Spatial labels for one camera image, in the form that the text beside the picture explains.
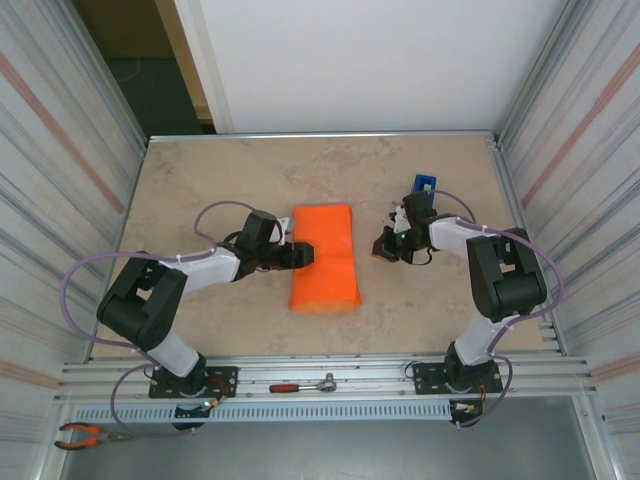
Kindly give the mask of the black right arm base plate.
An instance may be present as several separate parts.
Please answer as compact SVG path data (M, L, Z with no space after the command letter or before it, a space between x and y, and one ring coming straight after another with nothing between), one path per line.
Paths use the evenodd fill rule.
M487 393L500 393L503 389L501 374L494 361L478 366L419 362L411 369L418 395L478 394L481 386Z

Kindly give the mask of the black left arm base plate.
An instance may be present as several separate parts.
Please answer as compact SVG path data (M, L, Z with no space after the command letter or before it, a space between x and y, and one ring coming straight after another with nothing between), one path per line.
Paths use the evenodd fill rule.
M186 377L161 367L152 374L148 395L153 399L221 398L236 396L239 369L233 366L200 366Z

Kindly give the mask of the orange-handled pliers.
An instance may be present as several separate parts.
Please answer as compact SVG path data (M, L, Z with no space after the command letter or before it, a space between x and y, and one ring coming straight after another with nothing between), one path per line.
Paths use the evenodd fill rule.
M102 427L81 422L66 423L59 427L60 432L80 432L84 435L79 441L63 442L56 440L54 446L63 451L78 451L96 447L102 443L132 440L126 433L108 432Z

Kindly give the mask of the orange wrapping paper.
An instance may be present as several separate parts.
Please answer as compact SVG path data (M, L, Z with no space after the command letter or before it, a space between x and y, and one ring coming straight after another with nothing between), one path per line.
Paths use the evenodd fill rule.
M354 260L352 209L347 204L297 206L293 238L314 249L296 270L289 308L301 314L343 313L362 305Z

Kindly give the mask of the aluminium table edge rail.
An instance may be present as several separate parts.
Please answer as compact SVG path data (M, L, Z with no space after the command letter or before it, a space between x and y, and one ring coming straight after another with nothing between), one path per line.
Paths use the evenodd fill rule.
M215 135L154 135L149 144L184 141L271 140L271 139L338 139L338 138L422 138L422 137L480 137L489 148L498 145L497 135L489 130L412 130L372 132L316 132L316 133L250 133Z

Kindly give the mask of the red-handled ratchet wrench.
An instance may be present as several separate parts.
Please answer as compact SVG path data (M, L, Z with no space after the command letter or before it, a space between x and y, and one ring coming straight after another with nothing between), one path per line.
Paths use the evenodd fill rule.
M327 373L325 378L318 383L300 384L300 383L283 383L273 384L269 386L269 392L272 394L288 394L298 393L302 391L319 391L324 393L334 392L337 389L332 373Z

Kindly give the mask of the aluminium frame corner post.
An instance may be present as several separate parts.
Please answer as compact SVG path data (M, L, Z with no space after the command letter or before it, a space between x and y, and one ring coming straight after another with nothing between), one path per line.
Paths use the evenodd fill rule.
M503 151L513 140L527 112L550 77L554 65L567 49L574 31L594 0L566 0L560 15L550 30L531 70L494 133L496 148Z
M89 83L97 90L127 141L145 151L148 139L72 1L51 1L56 19L64 23L63 32L88 74Z

